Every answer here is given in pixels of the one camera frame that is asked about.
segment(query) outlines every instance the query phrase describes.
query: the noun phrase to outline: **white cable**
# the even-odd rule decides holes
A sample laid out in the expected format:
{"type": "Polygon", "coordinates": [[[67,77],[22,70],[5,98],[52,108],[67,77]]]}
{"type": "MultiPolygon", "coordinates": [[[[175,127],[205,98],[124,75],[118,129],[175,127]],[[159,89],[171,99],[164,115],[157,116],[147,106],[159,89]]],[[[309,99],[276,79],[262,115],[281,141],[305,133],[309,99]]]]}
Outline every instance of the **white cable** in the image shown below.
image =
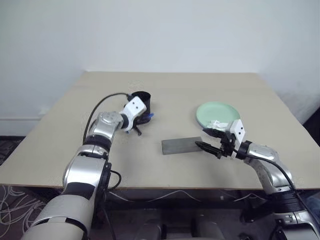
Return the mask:
{"type": "Polygon", "coordinates": [[[248,198],[249,196],[251,196],[251,193],[249,193],[248,195],[246,195],[246,196],[244,196],[244,197],[241,197],[241,198],[238,198],[238,199],[236,199],[236,200],[233,200],[233,201],[234,201],[234,202],[238,202],[238,201],[241,201],[241,200],[243,200],[243,199],[248,198]]]}
{"type": "Polygon", "coordinates": [[[23,191],[15,191],[12,186],[8,187],[8,192],[11,196],[15,196],[15,197],[25,195],[23,191]]]}
{"type": "Polygon", "coordinates": [[[262,198],[262,197],[260,197],[260,196],[258,196],[258,195],[256,195],[256,194],[250,192],[248,195],[246,195],[246,196],[244,196],[244,197],[241,197],[241,198],[238,198],[238,199],[233,200],[233,201],[234,201],[234,202],[238,202],[238,201],[241,201],[241,200],[243,200],[243,199],[246,199],[246,198],[250,197],[251,195],[254,195],[254,196],[256,196],[257,198],[259,198],[259,199],[261,199],[261,200],[266,200],[266,199],[264,199],[264,198],[262,198]]]}
{"type": "Polygon", "coordinates": [[[22,215],[20,215],[20,216],[18,216],[18,217],[16,217],[15,219],[11,219],[11,221],[8,221],[8,222],[2,222],[2,224],[3,225],[10,225],[10,224],[14,224],[14,223],[17,223],[17,222],[19,222],[21,219],[23,219],[25,216],[26,216],[26,214],[28,213],[28,211],[30,211],[31,209],[33,208],[33,205],[31,205],[30,206],[30,208],[26,211],[26,212],[24,212],[22,215]]]}
{"type": "Polygon", "coordinates": [[[254,195],[254,196],[256,196],[258,199],[261,199],[261,200],[266,200],[265,198],[263,198],[263,197],[260,197],[260,196],[258,196],[257,194],[254,194],[254,193],[252,193],[252,195],[254,195]]]}
{"type": "MultiPolygon", "coordinates": [[[[150,203],[150,202],[153,202],[153,201],[156,201],[156,200],[159,200],[159,199],[163,199],[163,198],[165,198],[165,197],[167,197],[167,196],[170,196],[170,195],[175,194],[175,193],[178,193],[178,192],[182,192],[182,193],[188,195],[188,196],[189,196],[190,198],[192,198],[193,200],[196,200],[196,201],[198,201],[198,202],[201,202],[199,199],[196,199],[195,197],[191,196],[189,193],[187,193],[187,192],[185,192],[185,191],[183,191],[183,190],[177,190],[177,191],[170,192],[170,193],[168,193],[168,194],[166,194],[166,195],[157,197],[157,198],[155,198],[155,199],[152,199],[152,200],[149,200],[149,201],[145,201],[145,203],[150,203]]],[[[136,201],[132,201],[132,200],[126,199],[126,198],[124,198],[124,197],[122,197],[122,196],[119,196],[119,195],[115,194],[115,193],[112,192],[112,191],[110,191],[109,193],[110,193],[111,195],[119,198],[119,199],[122,199],[122,200],[126,201],[126,202],[130,202],[130,203],[135,203],[135,202],[136,202],[136,201]]]]}
{"type": "Polygon", "coordinates": [[[130,203],[135,203],[135,201],[125,199],[124,197],[119,196],[119,195],[117,195],[117,194],[113,193],[112,191],[109,191],[109,193],[110,193],[111,195],[113,195],[113,196],[115,196],[115,197],[119,198],[119,199],[124,200],[124,201],[130,202],[130,203]]]}
{"type": "MultiPolygon", "coordinates": [[[[8,205],[8,203],[6,203],[5,201],[2,201],[1,202],[1,207],[2,207],[2,204],[6,204],[6,207],[8,208],[9,207],[9,205],[8,205]]],[[[9,229],[10,229],[10,224],[8,225],[8,227],[6,228],[6,230],[4,231],[4,233],[2,233],[1,235],[0,235],[0,239],[1,238],[3,238],[6,234],[7,234],[7,232],[9,231],[9,229]]]]}
{"type": "Polygon", "coordinates": [[[157,197],[157,198],[155,198],[155,199],[146,201],[146,203],[150,203],[150,202],[153,202],[153,201],[156,201],[156,200],[159,200],[159,199],[163,199],[163,198],[165,198],[165,197],[167,197],[167,196],[170,196],[170,195],[172,195],[172,194],[176,194],[176,193],[179,193],[179,192],[184,193],[184,194],[186,194],[187,196],[189,196],[190,198],[192,198],[193,200],[196,200],[196,201],[198,201],[198,202],[201,203],[201,201],[200,201],[199,199],[196,199],[195,197],[191,196],[189,193],[187,193],[186,191],[183,191],[183,190],[177,190],[177,191],[170,192],[170,193],[168,193],[168,194],[166,194],[166,195],[163,195],[163,196],[161,196],[161,197],[157,197]]]}
{"type": "MultiPolygon", "coordinates": [[[[3,204],[6,204],[7,208],[9,208],[9,205],[6,202],[6,199],[7,199],[8,195],[9,195],[9,192],[7,192],[7,189],[6,189],[5,186],[2,185],[2,188],[3,188],[4,193],[3,193],[3,198],[2,198],[2,200],[0,202],[0,210],[3,208],[3,204]]],[[[3,222],[2,222],[1,213],[2,213],[2,211],[0,211],[0,223],[2,224],[3,222]]]]}
{"type": "Polygon", "coordinates": [[[15,207],[0,211],[0,214],[12,212],[12,211],[16,211],[16,210],[19,210],[19,209],[23,209],[23,208],[29,207],[29,206],[31,206],[32,204],[35,203],[35,202],[33,202],[33,201],[36,200],[36,199],[32,199],[31,201],[28,201],[28,202],[24,203],[23,205],[18,206],[18,205],[19,205],[25,198],[27,198],[27,197],[28,197],[28,195],[24,196],[24,197],[15,205],[15,207]]]}
{"type": "Polygon", "coordinates": [[[30,200],[30,201],[24,203],[23,205],[21,205],[20,207],[24,207],[24,206],[29,205],[29,204],[31,204],[31,203],[32,203],[32,204],[35,204],[36,202],[39,202],[39,200],[33,198],[32,200],[30,200]]]}
{"type": "Polygon", "coordinates": [[[26,226],[26,229],[28,230],[31,227],[31,224],[34,222],[34,220],[29,220],[29,218],[31,217],[32,213],[37,209],[42,211],[42,209],[40,208],[41,206],[45,206],[45,204],[43,202],[38,201],[26,213],[26,215],[25,215],[25,217],[23,219],[23,222],[22,222],[22,232],[23,232],[23,234],[25,233],[25,226],[26,226]]]}

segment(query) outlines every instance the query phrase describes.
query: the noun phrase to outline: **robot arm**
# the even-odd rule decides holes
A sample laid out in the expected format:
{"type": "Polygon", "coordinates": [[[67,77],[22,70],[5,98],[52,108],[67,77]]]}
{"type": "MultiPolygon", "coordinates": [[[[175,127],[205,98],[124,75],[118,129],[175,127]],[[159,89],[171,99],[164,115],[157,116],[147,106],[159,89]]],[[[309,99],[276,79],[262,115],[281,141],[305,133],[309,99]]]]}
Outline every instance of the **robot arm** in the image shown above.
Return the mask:
{"type": "Polygon", "coordinates": [[[23,240],[89,239],[95,208],[110,179],[108,159],[115,132],[131,130],[136,117],[146,109],[136,96],[120,113],[98,114],[84,144],[66,167],[62,194],[44,207],[23,240]]]}
{"type": "Polygon", "coordinates": [[[232,156],[243,160],[255,170],[263,190],[270,199],[270,203],[266,203],[262,208],[263,210],[270,208],[273,213],[276,224],[281,228],[277,233],[281,235],[280,239],[320,240],[317,221],[299,199],[292,175],[280,161],[275,150],[250,141],[242,142],[245,131],[240,119],[230,123],[225,132],[211,128],[205,128],[203,131],[212,137],[221,138],[221,147],[217,148],[205,142],[195,142],[201,149],[214,154],[219,159],[221,156],[232,156]],[[292,185],[275,165],[263,159],[282,168],[292,185]]]}

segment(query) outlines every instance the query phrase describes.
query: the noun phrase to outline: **green plate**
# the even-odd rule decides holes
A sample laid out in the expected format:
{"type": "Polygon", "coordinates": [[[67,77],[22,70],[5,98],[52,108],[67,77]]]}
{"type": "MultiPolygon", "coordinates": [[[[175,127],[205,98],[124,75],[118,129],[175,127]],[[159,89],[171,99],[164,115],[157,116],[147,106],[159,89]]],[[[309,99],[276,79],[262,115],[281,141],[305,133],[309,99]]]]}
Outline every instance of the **green plate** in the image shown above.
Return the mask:
{"type": "Polygon", "coordinates": [[[233,106],[219,101],[206,102],[196,110],[196,120],[203,128],[207,128],[211,120],[230,123],[236,119],[240,119],[238,111],[233,106]]]}

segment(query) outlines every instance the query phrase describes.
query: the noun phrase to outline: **beige tabletop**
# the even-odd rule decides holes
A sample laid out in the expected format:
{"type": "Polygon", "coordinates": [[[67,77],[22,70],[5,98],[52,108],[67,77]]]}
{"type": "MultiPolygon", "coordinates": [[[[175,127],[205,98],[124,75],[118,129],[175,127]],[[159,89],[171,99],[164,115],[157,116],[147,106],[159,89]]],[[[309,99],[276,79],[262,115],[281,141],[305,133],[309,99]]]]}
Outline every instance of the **beige tabletop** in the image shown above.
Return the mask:
{"type": "MultiPolygon", "coordinates": [[[[0,184],[61,187],[65,167],[82,143],[96,103],[115,92],[151,93],[152,120],[134,131],[116,133],[112,169],[125,188],[260,189],[255,171],[241,160],[206,152],[162,155],[161,140],[200,136],[199,105],[220,101],[240,113],[244,140],[278,151],[298,188],[320,188],[320,148],[285,104],[254,73],[86,72],[52,107],[0,167],[0,184]]],[[[124,96],[109,98],[99,111],[120,111],[124,96]]]]}

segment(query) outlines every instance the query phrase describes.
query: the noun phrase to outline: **black cable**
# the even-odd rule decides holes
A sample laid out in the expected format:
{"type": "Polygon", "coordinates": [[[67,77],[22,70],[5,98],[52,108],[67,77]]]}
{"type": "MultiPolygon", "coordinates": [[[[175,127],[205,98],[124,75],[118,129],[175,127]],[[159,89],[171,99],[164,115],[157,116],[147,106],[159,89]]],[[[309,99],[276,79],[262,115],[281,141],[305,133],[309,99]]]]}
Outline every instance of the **black cable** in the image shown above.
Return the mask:
{"type": "Polygon", "coordinates": [[[275,225],[274,229],[270,233],[269,240],[272,240],[274,238],[274,235],[275,235],[277,230],[278,230],[278,225],[275,225]]]}
{"type": "Polygon", "coordinates": [[[90,113],[90,116],[88,118],[88,121],[86,122],[86,125],[85,125],[85,129],[84,129],[84,133],[83,133],[83,138],[82,138],[82,144],[85,143],[86,141],[86,137],[87,137],[87,132],[88,132],[88,128],[89,128],[89,125],[90,125],[90,121],[91,121],[91,118],[92,116],[94,115],[95,111],[97,110],[97,108],[99,107],[99,105],[104,101],[106,100],[107,98],[110,98],[110,97],[113,97],[113,96],[117,96],[117,95],[125,95],[125,96],[129,96],[127,93],[124,93],[124,92],[117,92],[117,93],[114,93],[114,94],[110,94],[108,96],[105,96],[104,98],[102,98],[96,105],[95,107],[92,109],[91,113],[90,113]]]}
{"type": "Polygon", "coordinates": [[[294,191],[294,193],[296,194],[297,198],[299,199],[299,201],[302,203],[302,205],[304,206],[304,208],[311,214],[311,216],[313,217],[313,219],[315,220],[315,222],[317,223],[317,229],[320,229],[320,223],[318,220],[318,217],[314,215],[314,213],[310,210],[310,208],[305,204],[305,202],[303,201],[303,199],[301,198],[300,194],[298,193],[294,183],[291,181],[290,177],[287,175],[286,171],[277,163],[275,163],[274,161],[271,161],[269,159],[263,158],[263,157],[259,157],[259,156],[254,156],[251,154],[246,154],[246,153],[240,153],[242,156],[245,156],[247,158],[252,158],[252,159],[258,159],[261,161],[265,161],[269,164],[272,164],[273,166],[277,167],[280,172],[284,175],[285,179],[288,181],[290,187],[292,188],[292,190],[294,191]]]}
{"type": "Polygon", "coordinates": [[[106,190],[107,192],[110,192],[110,191],[112,191],[112,190],[115,190],[115,189],[119,186],[119,184],[121,183],[121,180],[122,180],[121,174],[120,174],[119,172],[113,171],[113,170],[110,170],[110,172],[111,172],[111,173],[114,173],[114,174],[117,174],[118,177],[119,177],[119,180],[118,180],[118,182],[117,182],[113,187],[108,188],[108,189],[106,190]]]}
{"type": "Polygon", "coordinates": [[[105,204],[106,204],[106,200],[107,200],[107,193],[106,193],[106,192],[104,192],[104,198],[103,198],[103,199],[104,199],[104,200],[103,200],[103,202],[102,202],[102,204],[101,204],[101,208],[102,208],[103,214],[104,214],[104,216],[105,216],[106,222],[107,222],[108,225],[109,225],[112,240],[117,240],[114,227],[113,227],[112,224],[111,224],[109,215],[108,215],[108,213],[107,213],[107,211],[106,211],[106,208],[105,208],[105,204]]]}

